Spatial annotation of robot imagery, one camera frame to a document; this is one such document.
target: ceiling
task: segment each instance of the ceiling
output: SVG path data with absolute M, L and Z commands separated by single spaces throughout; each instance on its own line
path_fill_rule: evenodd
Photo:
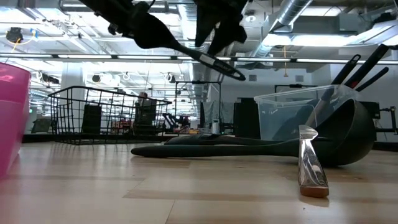
M 18 0 L 6 1 L 0 6 L 0 52 L 16 53 L 16 54 L 101 54 L 101 55 L 181 55 L 179 52 L 170 49 L 140 49 L 133 40 L 125 39 L 120 35 L 113 36 L 108 32 L 109 23 L 101 17 L 96 17 L 90 9 L 84 7 L 77 0 L 64 1 L 22 1 L 34 4 L 32 7 L 17 7 Z M 195 15 L 192 16 L 190 7 L 195 7 L 191 0 L 168 0 L 169 11 L 165 12 L 164 2 L 158 0 L 153 8 L 153 15 L 158 17 L 165 23 L 175 38 L 191 47 L 195 38 Z M 245 17 L 242 20 L 248 39 L 244 44 L 235 43 L 225 48 L 220 55 L 223 56 L 253 56 L 253 52 L 265 42 L 266 38 L 271 37 L 264 32 L 266 27 L 266 19 L 277 14 L 280 9 L 280 0 L 274 1 L 254 1 L 245 8 Z M 312 26 L 308 21 L 342 21 L 343 16 L 349 15 L 355 18 L 356 22 L 366 31 L 371 21 L 382 12 L 395 11 L 393 2 L 390 0 L 373 0 L 373 1 L 341 1 L 341 0 L 314 0 L 309 7 L 301 13 L 301 16 L 294 24 L 294 33 L 290 34 L 273 34 L 286 35 L 290 39 L 302 35 L 300 30 L 310 30 Z M 15 45 L 6 39 L 6 33 L 11 27 L 22 28 L 24 41 Z M 311 30 L 311 34 L 321 32 L 319 30 Z M 204 46 L 199 50 L 206 50 L 212 40 L 212 35 L 205 42 Z M 320 46 L 311 45 L 311 40 L 305 40 L 304 44 L 297 44 L 294 41 L 286 46 L 279 44 L 272 45 L 267 57 L 296 57 L 296 58 L 333 58 L 347 59 L 360 50 L 363 58 L 366 58 L 374 50 L 375 44 L 367 44 L 365 47 L 352 45 L 350 47 L 335 46 L 326 44 Z M 32 100 L 42 100 L 40 97 L 47 93 L 59 90 L 60 85 L 50 85 L 43 83 L 37 78 L 37 74 L 45 73 L 62 81 L 62 60 L 29 60 L 26 58 L 0 58 L 0 62 L 7 62 L 12 65 L 22 67 L 32 72 L 32 89 L 36 93 Z M 85 71 L 87 73 L 87 85 L 114 89 L 116 87 L 126 89 L 127 92 L 136 94 L 141 91 L 149 92 L 151 97 L 159 99 L 168 99 L 173 101 L 175 84 L 167 81 L 167 75 L 175 76 L 176 80 L 192 81 L 197 79 L 207 81 L 220 81 L 222 76 L 215 72 L 211 72 L 204 66 L 192 64 L 190 62 L 168 62 L 161 63 L 141 60 L 131 61 L 112 61 L 99 62 L 85 60 Z M 240 66 L 246 66 L 247 63 L 240 63 Z M 294 73 L 297 69 L 300 73 L 309 74 L 320 68 L 322 64 L 309 63 L 290 63 L 287 69 L 290 73 Z M 286 67 L 285 63 L 267 63 L 262 69 L 247 70 L 242 69 L 245 74 L 263 74 L 278 73 Z M 119 83 L 95 83 L 92 81 L 93 75 L 113 75 L 120 76 Z M 236 85 L 237 83 L 228 78 L 222 79 L 224 85 Z M 256 85 L 266 85 L 269 79 L 258 78 Z M 184 100 L 178 106 L 178 113 L 197 116 L 197 103 L 206 100 L 208 86 L 203 85 L 186 85 L 182 94 L 177 101 Z

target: black wire basket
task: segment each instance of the black wire basket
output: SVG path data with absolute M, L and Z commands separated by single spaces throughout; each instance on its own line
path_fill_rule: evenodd
M 52 132 L 69 144 L 129 144 L 164 131 L 172 102 L 85 86 L 49 94 Z

